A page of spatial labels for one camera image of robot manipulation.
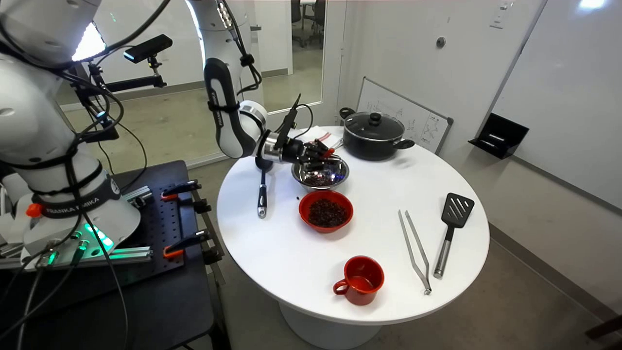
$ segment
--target kitchen utensil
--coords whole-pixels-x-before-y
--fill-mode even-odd
[[[265,174],[271,170],[271,162],[263,160],[262,156],[256,156],[254,166],[260,172],[258,197],[256,197],[256,217],[265,218],[265,213],[267,213]]]
[[[388,115],[339,110],[343,127],[343,148],[361,160],[388,160],[396,150],[411,148],[403,139],[403,125]]]
[[[384,285],[384,273],[370,257],[351,257],[343,267],[343,279],[332,287],[353,306],[366,306]]]
[[[349,178],[349,168],[341,158],[300,160],[291,168],[293,180],[306,191],[330,189]]]
[[[409,218],[407,211],[403,211],[403,213],[405,213],[405,220],[407,220],[409,232],[411,232],[411,236],[413,236],[413,242],[415,242],[415,246],[417,246],[417,250],[419,250],[419,255],[421,255],[421,261],[423,261],[423,267],[425,267],[425,275],[423,275],[421,269],[415,265],[415,259],[413,259],[413,255],[411,255],[411,246],[409,246],[409,240],[407,240],[407,234],[405,234],[403,218],[401,218],[401,213],[398,211],[400,226],[401,226],[401,236],[403,236],[403,242],[405,242],[405,248],[407,248],[409,265],[411,265],[413,273],[419,277],[419,281],[421,281],[421,285],[423,285],[423,288],[425,288],[425,296],[429,296],[429,294],[431,294],[431,287],[429,287],[429,263],[427,263],[427,255],[425,255],[425,252],[423,252],[423,246],[421,246],[421,242],[419,242],[419,236],[415,234],[415,228],[413,228],[413,224],[411,224],[411,218]]]
[[[442,217],[440,217],[440,220],[446,224],[446,234],[444,234],[444,242],[442,242],[440,253],[438,253],[438,261],[435,263],[435,269],[433,269],[435,279],[440,279],[444,273],[444,265],[446,265],[446,257],[448,257],[448,250],[450,250],[450,240],[452,240],[452,230],[464,228],[471,207],[473,207],[473,203],[466,197],[460,197],[454,193],[446,195]]]
[[[339,193],[312,191],[298,201],[297,213],[310,230],[332,234],[349,224],[353,207]]]

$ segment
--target round white table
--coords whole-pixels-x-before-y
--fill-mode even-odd
[[[228,170],[215,211],[225,250],[248,279],[291,310],[283,312],[289,327],[314,347],[353,349],[380,325],[419,320],[458,298],[483,267],[489,232],[475,193],[435,154],[419,147],[386,162],[361,162],[343,148],[335,154],[347,162],[349,178],[333,191],[353,205],[353,220],[337,234],[320,236],[298,220],[297,205],[306,191],[291,178],[291,164],[275,164],[265,176],[263,220],[256,218],[260,172],[252,158]],[[446,193],[471,199],[473,209],[454,232],[444,277],[436,281],[431,275],[446,230],[440,222]],[[429,296],[409,265],[398,211],[409,213],[427,253]],[[411,236],[409,242],[423,267]],[[353,255],[366,255],[384,271],[382,288],[363,308],[332,292]]]

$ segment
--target red bowl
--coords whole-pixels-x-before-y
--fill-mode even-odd
[[[332,191],[306,193],[297,207],[298,218],[318,234],[332,234],[351,222],[351,203]]]

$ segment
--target black spatula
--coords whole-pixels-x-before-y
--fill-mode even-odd
[[[444,242],[438,253],[438,261],[435,263],[433,277],[440,279],[444,275],[444,265],[450,250],[452,230],[464,228],[473,203],[470,199],[448,193],[444,199],[444,209],[440,220],[446,224]]]

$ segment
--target table pedestal base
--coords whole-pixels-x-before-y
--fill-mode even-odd
[[[370,341],[380,327],[353,327],[353,325],[337,325],[314,318],[306,318],[302,314],[285,310],[281,312],[289,329],[302,339],[304,343],[326,349],[326,350],[349,350]]]

